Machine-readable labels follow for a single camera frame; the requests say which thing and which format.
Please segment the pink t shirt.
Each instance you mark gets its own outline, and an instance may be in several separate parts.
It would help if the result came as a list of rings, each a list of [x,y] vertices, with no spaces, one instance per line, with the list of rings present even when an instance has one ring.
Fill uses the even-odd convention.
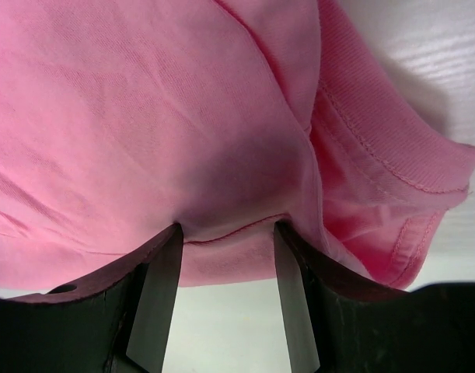
[[[183,286],[271,278],[280,219],[405,288],[474,170],[335,1],[0,1],[0,288],[174,222]]]

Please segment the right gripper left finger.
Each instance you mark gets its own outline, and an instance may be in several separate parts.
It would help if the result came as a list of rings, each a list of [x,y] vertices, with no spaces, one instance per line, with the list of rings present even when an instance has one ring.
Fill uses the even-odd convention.
[[[171,225],[48,293],[0,298],[0,372],[160,372],[182,252]]]

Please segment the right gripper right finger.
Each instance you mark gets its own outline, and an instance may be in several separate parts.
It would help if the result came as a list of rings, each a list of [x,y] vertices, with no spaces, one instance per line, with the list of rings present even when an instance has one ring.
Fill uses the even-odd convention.
[[[475,372],[475,282],[401,291],[369,280],[274,226],[293,372]]]

